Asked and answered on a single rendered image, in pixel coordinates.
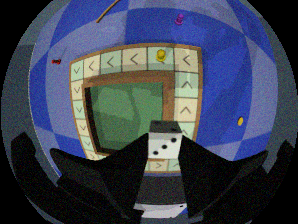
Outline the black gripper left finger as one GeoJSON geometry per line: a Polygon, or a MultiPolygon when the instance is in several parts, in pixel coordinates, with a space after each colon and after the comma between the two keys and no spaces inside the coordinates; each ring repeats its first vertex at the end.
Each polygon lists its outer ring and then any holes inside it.
{"type": "Polygon", "coordinates": [[[104,194],[122,217],[132,217],[149,159],[148,133],[101,160],[73,156],[56,148],[49,152],[61,175],[104,194]]]}

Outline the white die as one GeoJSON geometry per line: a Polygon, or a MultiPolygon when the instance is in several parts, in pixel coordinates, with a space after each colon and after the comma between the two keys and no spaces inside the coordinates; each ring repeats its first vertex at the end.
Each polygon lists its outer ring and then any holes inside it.
{"type": "Polygon", "coordinates": [[[150,120],[148,131],[149,157],[178,159],[182,131],[178,121],[150,120]]]}

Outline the red game pawn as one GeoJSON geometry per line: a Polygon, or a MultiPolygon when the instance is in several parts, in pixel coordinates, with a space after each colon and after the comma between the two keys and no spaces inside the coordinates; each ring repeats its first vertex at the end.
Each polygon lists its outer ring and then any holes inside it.
{"type": "Polygon", "coordinates": [[[55,59],[53,59],[53,60],[51,61],[51,63],[53,63],[53,64],[57,63],[57,65],[59,65],[59,64],[60,64],[60,61],[61,61],[61,59],[59,59],[59,60],[55,60],[55,59]]]}

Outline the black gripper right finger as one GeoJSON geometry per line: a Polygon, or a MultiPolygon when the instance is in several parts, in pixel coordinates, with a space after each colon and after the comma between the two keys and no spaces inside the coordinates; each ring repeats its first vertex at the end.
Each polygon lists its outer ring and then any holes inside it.
{"type": "Polygon", "coordinates": [[[182,135],[178,163],[184,183],[188,218],[202,216],[202,212],[216,204],[218,198],[239,179],[261,167],[267,153],[269,151],[262,151],[241,160],[229,161],[182,135]]]}

